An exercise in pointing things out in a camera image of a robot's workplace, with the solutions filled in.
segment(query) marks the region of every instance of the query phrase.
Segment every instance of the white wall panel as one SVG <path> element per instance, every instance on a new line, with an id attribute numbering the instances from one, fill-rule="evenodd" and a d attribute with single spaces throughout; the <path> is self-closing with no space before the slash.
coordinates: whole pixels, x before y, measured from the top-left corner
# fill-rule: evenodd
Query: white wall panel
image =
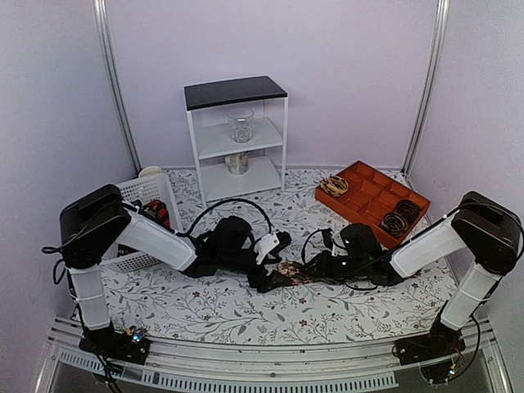
<path id="1" fill-rule="evenodd" d="M 183 86 L 269 75 L 290 95 L 290 165 L 400 167 L 437 1 L 107 2 L 144 165 L 193 166 Z"/>

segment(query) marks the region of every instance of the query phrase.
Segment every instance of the black shelf top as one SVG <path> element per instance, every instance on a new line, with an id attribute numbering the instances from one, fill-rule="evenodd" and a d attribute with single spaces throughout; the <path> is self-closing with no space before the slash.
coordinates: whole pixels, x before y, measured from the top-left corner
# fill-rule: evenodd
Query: black shelf top
<path id="1" fill-rule="evenodd" d="M 186 86 L 183 90 L 188 111 L 237 102 L 287 97 L 287 93 L 268 76 L 195 84 Z"/>

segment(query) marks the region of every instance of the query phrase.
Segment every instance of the black bracket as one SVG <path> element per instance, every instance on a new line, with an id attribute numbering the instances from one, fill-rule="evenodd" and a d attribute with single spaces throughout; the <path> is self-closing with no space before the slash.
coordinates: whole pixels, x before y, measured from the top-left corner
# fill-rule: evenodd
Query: black bracket
<path id="1" fill-rule="evenodd" d="M 395 342 L 394 352 L 401 365 L 424 362 L 456 354 L 466 349 L 460 330 L 453 330 L 440 322 L 440 315 L 445 305 L 436 316 L 429 333 L 410 338 L 401 338 Z"/>

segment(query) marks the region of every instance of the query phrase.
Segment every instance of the white shelf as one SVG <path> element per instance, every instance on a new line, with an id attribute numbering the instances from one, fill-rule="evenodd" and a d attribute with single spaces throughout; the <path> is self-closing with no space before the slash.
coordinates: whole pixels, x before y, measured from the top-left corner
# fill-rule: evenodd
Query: white shelf
<path id="1" fill-rule="evenodd" d="M 280 175 L 266 156 L 250 158 L 244 174 L 230 174 L 226 164 L 218 164 L 202 166 L 201 176 L 207 201 L 281 187 Z"/>
<path id="2" fill-rule="evenodd" d="M 231 139 L 227 123 L 195 128 L 195 139 L 199 160 L 283 145 L 282 135 L 267 117 L 253 120 L 253 138 L 246 143 L 236 143 Z"/>

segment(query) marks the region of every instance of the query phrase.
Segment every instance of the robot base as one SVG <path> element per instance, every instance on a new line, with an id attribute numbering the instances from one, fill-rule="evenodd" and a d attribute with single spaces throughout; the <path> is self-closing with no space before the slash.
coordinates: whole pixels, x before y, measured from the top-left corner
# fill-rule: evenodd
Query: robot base
<path id="1" fill-rule="evenodd" d="M 80 340 L 79 348 L 109 359 L 144 365 L 149 355 L 150 345 L 151 342 L 145 337 L 139 342 L 134 342 L 131 336 L 115 332 L 111 325 L 95 332 L 84 329 L 84 337 Z"/>
<path id="2" fill-rule="evenodd" d="M 401 365 L 437 359 L 466 349 L 460 330 L 450 329 L 440 322 L 442 310 L 437 315 L 429 333 L 401 338 L 395 342 L 396 354 L 394 355 L 399 358 Z"/>

